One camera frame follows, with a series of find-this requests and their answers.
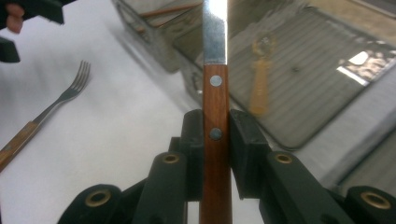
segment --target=metal rivet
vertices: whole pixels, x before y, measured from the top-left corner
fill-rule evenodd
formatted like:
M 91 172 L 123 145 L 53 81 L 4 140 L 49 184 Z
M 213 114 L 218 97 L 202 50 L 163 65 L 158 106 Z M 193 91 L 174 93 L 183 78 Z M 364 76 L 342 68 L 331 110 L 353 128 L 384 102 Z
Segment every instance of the metal rivet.
M 220 86 L 221 83 L 222 83 L 222 79 L 218 75 L 214 75 L 213 77 L 210 78 L 210 84 L 214 87 Z
M 220 129 L 214 128 L 214 129 L 210 130 L 209 137 L 212 140 L 218 141 L 221 139 L 221 136 L 222 136 L 222 131 Z
M 108 202 L 111 198 L 110 190 L 99 189 L 90 193 L 85 199 L 85 204 L 89 207 L 98 207 Z
M 175 154 L 166 155 L 163 157 L 163 162 L 168 163 L 168 164 L 178 162 L 178 160 L 179 160 L 179 157 L 178 157 L 178 155 L 175 155 Z
M 285 163 L 285 164 L 289 164 L 293 161 L 291 156 L 289 156 L 287 154 L 276 154 L 275 158 L 277 161 L 279 161 L 281 163 Z
M 390 209 L 390 202 L 379 194 L 371 191 L 365 191 L 361 194 L 361 198 L 372 207 L 379 209 Z

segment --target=wooden knife handle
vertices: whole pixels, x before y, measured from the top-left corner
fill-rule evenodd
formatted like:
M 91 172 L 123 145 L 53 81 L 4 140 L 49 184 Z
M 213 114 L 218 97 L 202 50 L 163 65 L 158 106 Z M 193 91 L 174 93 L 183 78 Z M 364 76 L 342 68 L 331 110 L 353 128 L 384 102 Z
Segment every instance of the wooden knife handle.
M 35 136 L 38 124 L 28 122 L 0 151 L 0 172 L 17 156 L 26 143 Z
M 200 204 L 200 223 L 231 224 L 230 108 L 227 65 L 205 65 L 203 102 L 205 171 L 203 199 Z M 215 130 L 220 130 L 220 134 L 213 132 Z
M 260 59 L 254 63 L 256 75 L 253 82 L 253 90 L 250 96 L 249 112 L 254 116 L 261 116 L 268 110 L 267 76 L 270 62 Z

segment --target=black object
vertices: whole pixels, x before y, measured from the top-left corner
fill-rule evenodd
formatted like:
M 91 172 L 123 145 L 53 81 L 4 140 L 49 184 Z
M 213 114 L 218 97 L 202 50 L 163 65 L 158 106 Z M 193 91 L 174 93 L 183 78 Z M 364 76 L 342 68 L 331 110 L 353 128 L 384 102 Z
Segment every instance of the black object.
M 0 0 L 0 29 L 5 28 L 8 13 L 5 5 L 7 3 L 16 3 L 21 5 L 25 14 L 24 20 L 29 20 L 35 16 L 42 16 L 55 21 L 57 23 L 64 23 L 64 14 L 62 7 L 66 4 L 74 2 L 75 0 Z M 18 63 L 20 57 L 17 49 L 11 40 L 0 37 L 0 61 L 4 63 Z
M 327 191 L 292 154 L 272 151 L 253 117 L 230 113 L 231 164 L 239 196 L 260 199 L 265 223 L 396 223 L 391 195 L 370 187 L 352 188 L 346 198 Z M 186 114 L 181 137 L 172 138 L 169 152 L 155 158 L 146 180 L 124 192 L 107 185 L 88 188 L 59 223 L 187 223 L 186 202 L 202 196 L 202 121 L 202 110 Z M 90 206 L 92 201 L 99 203 Z

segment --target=stainless steel surface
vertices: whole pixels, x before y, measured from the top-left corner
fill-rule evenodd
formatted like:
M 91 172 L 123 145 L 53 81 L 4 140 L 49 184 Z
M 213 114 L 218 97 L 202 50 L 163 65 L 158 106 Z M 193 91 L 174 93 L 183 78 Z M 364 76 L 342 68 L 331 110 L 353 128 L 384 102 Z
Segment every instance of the stainless steel surface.
M 385 75 L 396 58 L 393 46 L 310 8 L 273 32 L 276 49 L 268 71 L 268 109 L 258 121 L 285 148 L 303 147 Z M 364 64 L 349 62 L 366 51 L 370 56 Z M 383 60 L 378 69 L 373 63 L 377 58 Z M 230 56 L 230 92 L 244 108 L 249 104 L 254 60 L 251 48 Z
M 204 0 L 204 64 L 227 64 L 227 0 Z
M 347 21 L 352 26 L 396 46 L 396 29 L 389 29 L 396 26 L 396 20 L 393 18 L 353 0 L 310 0 L 309 2 L 311 6 L 318 7 L 339 20 Z
M 366 152 L 362 159 L 340 178 L 337 184 L 340 193 L 346 195 L 351 187 L 368 185 L 396 197 L 395 146 L 396 127 L 393 127 L 379 144 Z
M 113 4 L 133 41 L 143 45 L 166 71 L 175 73 L 179 64 L 172 41 L 202 22 L 202 0 L 113 0 Z M 161 13 L 169 8 L 186 9 Z
M 76 75 L 76 78 L 74 79 L 73 83 L 70 85 L 67 90 L 65 90 L 59 98 L 52 103 L 47 109 L 45 109 L 40 115 L 37 116 L 33 120 L 34 123 L 40 125 L 44 119 L 47 117 L 47 115 L 59 104 L 64 103 L 66 101 L 72 100 L 76 98 L 82 90 L 84 90 L 88 77 L 90 75 L 90 70 L 91 70 L 91 65 L 85 61 L 82 61 L 81 64 L 79 65 L 79 69 Z
M 396 2 L 391 0 L 353 0 L 396 19 Z

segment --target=black plastic bracket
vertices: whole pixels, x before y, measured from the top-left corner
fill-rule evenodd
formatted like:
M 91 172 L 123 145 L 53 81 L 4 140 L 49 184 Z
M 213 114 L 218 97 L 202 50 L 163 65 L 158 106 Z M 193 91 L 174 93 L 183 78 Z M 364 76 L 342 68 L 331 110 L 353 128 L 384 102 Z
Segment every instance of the black plastic bracket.
M 25 14 L 23 19 L 29 20 L 35 16 L 42 16 L 55 21 L 57 23 L 64 23 L 63 6 L 74 2 L 75 0 L 0 0 L 0 29 L 6 28 L 8 13 L 5 9 L 5 4 L 16 3 L 21 5 Z M 0 37 L 0 62 L 4 63 L 18 63 L 20 56 L 15 48 L 14 42 L 6 38 Z
M 271 152 L 257 121 L 246 112 L 230 111 L 231 166 L 239 197 L 260 198 L 262 174 L 260 164 Z
M 204 183 L 204 114 L 201 109 L 185 114 L 178 150 L 187 158 L 187 201 L 202 199 Z
M 292 154 L 271 152 L 262 166 L 289 223 L 354 223 Z
M 95 185 L 82 191 L 67 207 L 59 224 L 108 224 L 120 203 L 121 191 L 112 185 Z
M 344 207 L 356 223 L 396 223 L 396 199 L 380 189 L 350 188 Z
M 133 224 L 185 222 L 186 168 L 187 160 L 178 152 L 166 152 L 154 159 Z

